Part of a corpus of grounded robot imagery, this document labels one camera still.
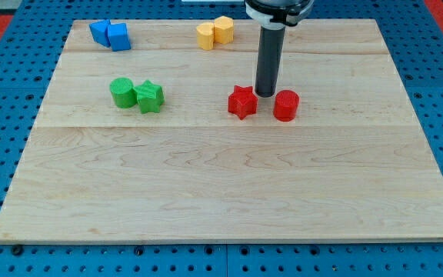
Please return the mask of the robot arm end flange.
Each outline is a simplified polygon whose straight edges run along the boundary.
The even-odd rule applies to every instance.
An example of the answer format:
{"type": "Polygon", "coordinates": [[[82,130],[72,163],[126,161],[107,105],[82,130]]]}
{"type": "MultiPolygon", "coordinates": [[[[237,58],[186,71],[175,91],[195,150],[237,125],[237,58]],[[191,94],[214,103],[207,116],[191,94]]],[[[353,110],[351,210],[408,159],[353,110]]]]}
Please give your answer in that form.
{"type": "Polygon", "coordinates": [[[244,0],[247,15],[261,27],[279,30],[294,27],[308,17],[315,0],[244,0]]]}

